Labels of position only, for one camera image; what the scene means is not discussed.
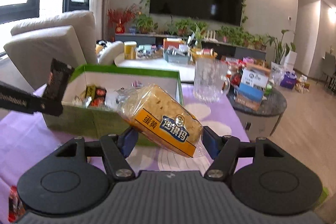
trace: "red vase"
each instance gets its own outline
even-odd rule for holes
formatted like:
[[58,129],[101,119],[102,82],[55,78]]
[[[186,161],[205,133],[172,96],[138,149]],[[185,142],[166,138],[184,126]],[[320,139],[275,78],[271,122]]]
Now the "red vase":
[[125,32],[125,27],[121,23],[117,23],[117,26],[115,28],[115,33],[124,33]]

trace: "blue logo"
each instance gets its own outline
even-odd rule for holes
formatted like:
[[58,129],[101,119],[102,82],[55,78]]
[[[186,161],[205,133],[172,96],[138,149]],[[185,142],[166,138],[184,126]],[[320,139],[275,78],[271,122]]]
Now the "blue logo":
[[160,128],[171,136],[173,136],[176,140],[181,143],[184,143],[186,139],[189,137],[189,133],[185,130],[184,127],[179,127],[175,124],[174,119],[169,118],[167,116],[162,117],[162,122],[160,123]]

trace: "white tabletop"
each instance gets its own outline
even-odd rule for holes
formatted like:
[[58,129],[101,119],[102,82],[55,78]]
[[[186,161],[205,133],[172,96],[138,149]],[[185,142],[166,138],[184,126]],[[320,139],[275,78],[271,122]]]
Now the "white tabletop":
[[143,69],[161,69],[161,70],[179,71],[182,83],[194,82],[195,78],[194,65],[178,65],[168,63],[163,58],[125,60],[124,53],[121,53],[115,58],[114,63],[117,67],[123,67],[123,68],[143,68]]

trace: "purple tablecloth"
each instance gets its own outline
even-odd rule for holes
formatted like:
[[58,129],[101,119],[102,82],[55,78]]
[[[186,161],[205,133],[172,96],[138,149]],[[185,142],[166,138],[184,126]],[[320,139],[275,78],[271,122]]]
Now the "purple tablecloth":
[[[41,94],[43,88],[36,91]],[[205,104],[193,96],[192,85],[182,85],[184,106],[203,125],[209,125],[217,134],[231,134],[248,142],[241,123],[223,96],[217,103]],[[51,131],[41,113],[34,115],[10,112],[0,122],[0,221],[8,223],[8,195],[11,185],[37,162],[53,152],[73,135]],[[203,174],[212,160],[207,153],[187,159],[157,147],[136,147],[127,159],[135,172],[139,170],[200,170]],[[237,169],[250,164],[252,159],[239,159]],[[101,158],[92,158],[91,164],[104,169]]]

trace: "black circular disc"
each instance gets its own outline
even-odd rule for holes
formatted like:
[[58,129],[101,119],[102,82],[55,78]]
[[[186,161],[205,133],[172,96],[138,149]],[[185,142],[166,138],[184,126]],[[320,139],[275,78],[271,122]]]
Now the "black circular disc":
[[268,215],[289,216],[310,210],[322,192],[319,177],[301,164],[251,164],[232,177],[233,194]]
[[40,162],[17,184],[23,203],[36,212],[65,215],[94,206],[105,197],[109,181],[99,168],[69,158]]

